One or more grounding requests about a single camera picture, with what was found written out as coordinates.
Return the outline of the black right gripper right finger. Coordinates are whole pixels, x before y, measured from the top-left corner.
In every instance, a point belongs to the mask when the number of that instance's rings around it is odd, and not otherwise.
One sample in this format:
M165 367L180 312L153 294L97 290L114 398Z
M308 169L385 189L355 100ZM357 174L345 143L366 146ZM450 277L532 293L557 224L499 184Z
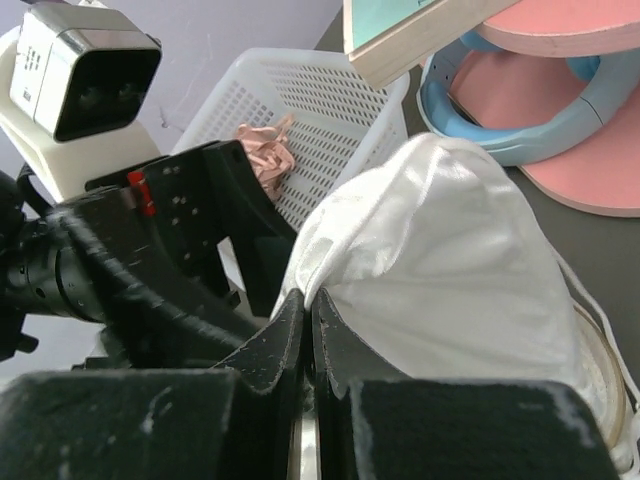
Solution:
M310 311L325 479L613 479L586 403L547 381L418 380L368 347L326 291Z

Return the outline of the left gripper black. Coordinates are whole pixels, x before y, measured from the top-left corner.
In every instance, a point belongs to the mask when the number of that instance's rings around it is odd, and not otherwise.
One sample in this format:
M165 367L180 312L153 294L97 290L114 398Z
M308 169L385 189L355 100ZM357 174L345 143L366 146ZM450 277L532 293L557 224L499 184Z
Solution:
M131 189L143 222L188 277L234 300L218 250L232 245L252 313L270 315L296 233L259 184L241 143L212 141L86 182Z

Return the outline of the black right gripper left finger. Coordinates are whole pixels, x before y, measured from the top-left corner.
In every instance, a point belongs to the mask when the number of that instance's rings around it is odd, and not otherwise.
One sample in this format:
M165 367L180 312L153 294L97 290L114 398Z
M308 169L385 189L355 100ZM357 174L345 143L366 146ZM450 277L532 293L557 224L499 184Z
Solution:
M37 372L1 395L5 479L283 479L303 297L217 368Z

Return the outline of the white satin bra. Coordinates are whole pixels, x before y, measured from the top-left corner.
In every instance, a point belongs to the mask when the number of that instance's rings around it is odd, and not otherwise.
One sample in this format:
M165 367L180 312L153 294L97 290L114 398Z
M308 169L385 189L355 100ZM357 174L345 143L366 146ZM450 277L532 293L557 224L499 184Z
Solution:
M574 303L604 312L480 147L421 134L326 197L282 281L326 290L344 321L414 378L552 380L586 401Z

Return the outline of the white mesh laundry bag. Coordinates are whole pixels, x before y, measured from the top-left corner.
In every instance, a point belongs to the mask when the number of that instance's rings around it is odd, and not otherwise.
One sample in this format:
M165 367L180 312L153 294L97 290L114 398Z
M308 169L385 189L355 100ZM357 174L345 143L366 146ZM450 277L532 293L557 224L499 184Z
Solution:
M619 356L587 310L574 303L582 366L591 382L587 402L620 479L639 478L639 415Z

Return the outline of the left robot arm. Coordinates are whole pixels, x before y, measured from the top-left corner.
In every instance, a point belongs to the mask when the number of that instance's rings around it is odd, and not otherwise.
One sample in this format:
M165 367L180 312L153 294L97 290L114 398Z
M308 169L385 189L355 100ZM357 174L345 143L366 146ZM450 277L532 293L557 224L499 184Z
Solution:
M296 234L238 141L87 182L55 206L30 172L1 179L1 356L30 353L29 314L102 326L104 366L203 368L255 332L218 251L232 244L252 313L274 304Z

